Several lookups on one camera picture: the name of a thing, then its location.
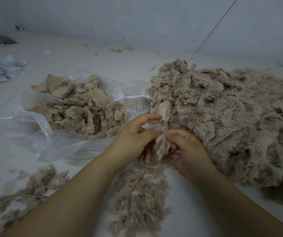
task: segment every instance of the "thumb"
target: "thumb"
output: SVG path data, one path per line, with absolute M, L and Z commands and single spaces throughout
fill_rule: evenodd
M 178 133 L 171 133 L 169 131 L 165 132 L 165 137 L 172 143 L 176 144 L 181 150 L 190 150 L 191 142 L 185 139 L 182 135 Z
M 159 135 L 159 131 L 157 131 L 155 128 L 150 128 L 140 133 L 139 137 L 142 139 L 143 143 L 147 145 L 149 142 L 155 139 L 158 135 Z

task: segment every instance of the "person's left hand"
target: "person's left hand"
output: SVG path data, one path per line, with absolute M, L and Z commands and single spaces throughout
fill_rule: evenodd
M 143 129 L 142 125 L 161 118 L 162 116 L 157 114 L 144 114 L 129 121 L 105 152 L 112 158 L 116 158 L 123 167 L 138 157 L 140 161 L 144 159 L 146 163 L 149 163 L 151 147 L 148 144 L 159 135 L 159 129 L 147 130 Z

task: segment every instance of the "person's right forearm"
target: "person's right forearm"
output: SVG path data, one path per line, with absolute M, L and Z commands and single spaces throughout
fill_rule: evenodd
M 222 174 L 196 182 L 225 236 L 283 236 L 283 223 L 245 196 Z

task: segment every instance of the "person's right hand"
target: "person's right hand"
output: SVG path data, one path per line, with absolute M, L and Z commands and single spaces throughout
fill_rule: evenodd
M 183 177 L 197 184 L 212 178 L 218 172 L 195 135 L 184 130 L 169 130 L 165 132 L 165 136 L 175 144 L 169 157 L 175 161 Z

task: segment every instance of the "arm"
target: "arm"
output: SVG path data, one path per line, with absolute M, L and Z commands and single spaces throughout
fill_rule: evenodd
M 127 123 L 101 155 L 10 229 L 5 237 L 83 236 L 94 223 L 115 175 L 138 158 L 158 135 L 155 129 L 143 131 L 142 125 L 159 119 L 160 115 L 145 114 Z
M 182 130 L 167 131 L 166 137 L 174 143 L 170 157 L 177 169 L 199 188 L 225 236 L 283 237 L 283 223 L 229 182 L 198 138 Z

